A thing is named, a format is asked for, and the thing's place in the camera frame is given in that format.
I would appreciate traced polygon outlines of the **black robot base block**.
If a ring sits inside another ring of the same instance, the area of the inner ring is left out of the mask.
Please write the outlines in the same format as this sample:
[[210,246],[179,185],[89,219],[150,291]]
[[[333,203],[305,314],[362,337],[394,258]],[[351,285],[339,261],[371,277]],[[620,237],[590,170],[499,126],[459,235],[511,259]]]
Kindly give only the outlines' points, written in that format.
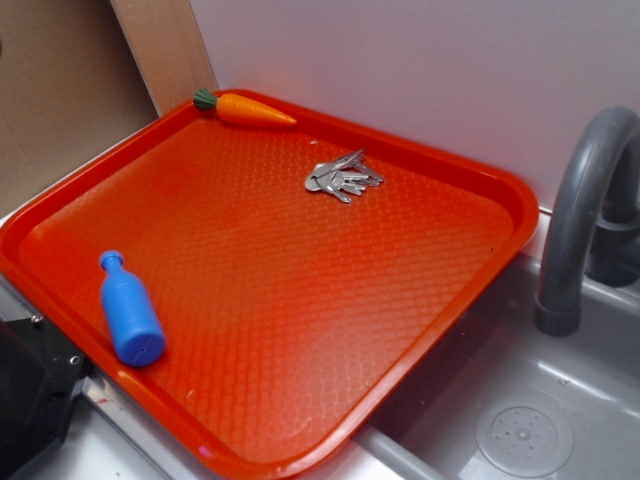
[[85,355],[50,320],[1,323],[1,477],[15,479],[64,444]]

